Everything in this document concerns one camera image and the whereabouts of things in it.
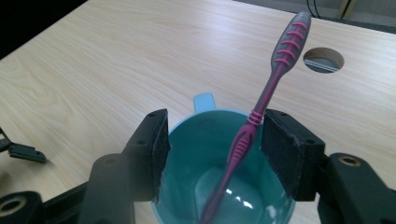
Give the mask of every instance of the cup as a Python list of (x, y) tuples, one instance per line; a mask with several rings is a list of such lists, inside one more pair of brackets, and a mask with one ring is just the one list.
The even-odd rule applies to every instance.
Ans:
[[(171, 150), (163, 171), (160, 200), (153, 210), (162, 224), (199, 223), (205, 201), (221, 178), (228, 152), (248, 114), (217, 109), (213, 95), (193, 99), (195, 113), (169, 134)], [(262, 126), (235, 169), (211, 223), (287, 223), (295, 201), (288, 198), (261, 152)]]

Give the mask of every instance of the table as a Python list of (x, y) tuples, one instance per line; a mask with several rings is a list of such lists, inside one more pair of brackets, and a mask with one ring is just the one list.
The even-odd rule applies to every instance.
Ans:
[[(249, 112), (292, 16), (228, 0), (88, 1), (0, 62), (1, 127), (49, 159), (2, 153), (0, 197), (34, 190), (46, 201), (87, 181), (147, 113), (168, 108), (173, 127), (198, 93)], [(396, 35), (313, 19), (303, 53), (316, 47), (340, 52), (344, 67), (320, 74), (300, 59), (269, 107), (323, 139), (328, 155), (367, 160), (396, 189)], [(137, 223), (157, 223), (149, 203), (135, 211)], [(290, 222), (318, 223), (316, 203), (298, 203)]]

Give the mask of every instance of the toothbrush handle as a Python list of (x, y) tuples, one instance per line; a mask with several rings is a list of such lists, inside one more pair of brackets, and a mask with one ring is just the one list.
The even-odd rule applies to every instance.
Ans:
[(290, 21), (279, 38), (271, 59), (272, 73), (270, 79), (254, 107), (254, 110), (258, 113), (264, 113), (277, 83), (297, 63), (308, 38), (310, 26), (311, 15), (307, 12), (300, 12)]
[(216, 214), (219, 204), (224, 197), (225, 190), (230, 182), (233, 170), (238, 166), (239, 163), (246, 157), (251, 145), (256, 139), (258, 126), (262, 122), (262, 114), (256, 111), (251, 111), (247, 122), (239, 129), (233, 143), (231, 144), (230, 153), (227, 159), (227, 168), (220, 182), (210, 193), (207, 198), (204, 209), (201, 215), (201, 224), (209, 223), (209, 221)]
[(246, 123), (239, 129), (230, 147), (227, 163), (229, 166), (237, 166), (248, 154), (251, 145), (256, 139), (257, 129), (262, 122), (263, 115), (252, 110)]

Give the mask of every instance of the grommet hole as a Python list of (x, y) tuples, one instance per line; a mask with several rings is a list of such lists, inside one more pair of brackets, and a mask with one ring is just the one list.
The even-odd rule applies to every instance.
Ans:
[(304, 55), (305, 65), (319, 73), (337, 72), (344, 66), (344, 57), (334, 49), (310, 49)]

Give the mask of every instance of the cup handle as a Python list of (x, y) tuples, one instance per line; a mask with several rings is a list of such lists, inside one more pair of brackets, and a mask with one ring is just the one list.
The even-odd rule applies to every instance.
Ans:
[(196, 95), (194, 96), (193, 101), (195, 114), (216, 109), (215, 99), (211, 92)]

